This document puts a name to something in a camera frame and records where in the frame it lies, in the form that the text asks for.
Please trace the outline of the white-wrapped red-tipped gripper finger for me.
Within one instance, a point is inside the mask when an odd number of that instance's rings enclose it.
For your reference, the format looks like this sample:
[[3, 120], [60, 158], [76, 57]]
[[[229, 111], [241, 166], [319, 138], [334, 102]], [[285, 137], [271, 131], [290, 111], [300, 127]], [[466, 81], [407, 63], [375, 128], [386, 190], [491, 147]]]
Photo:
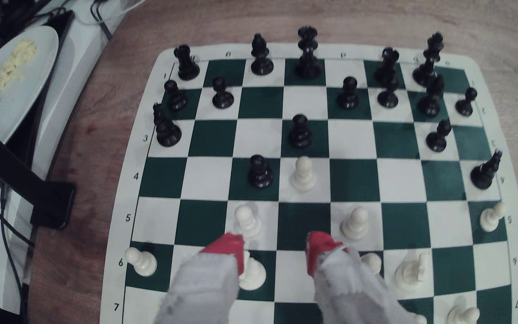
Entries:
[[331, 234], [307, 235], [306, 264], [324, 323], [416, 323], [359, 252]]
[[184, 261], [154, 323], [227, 323], [244, 269], [242, 235], [225, 233]]

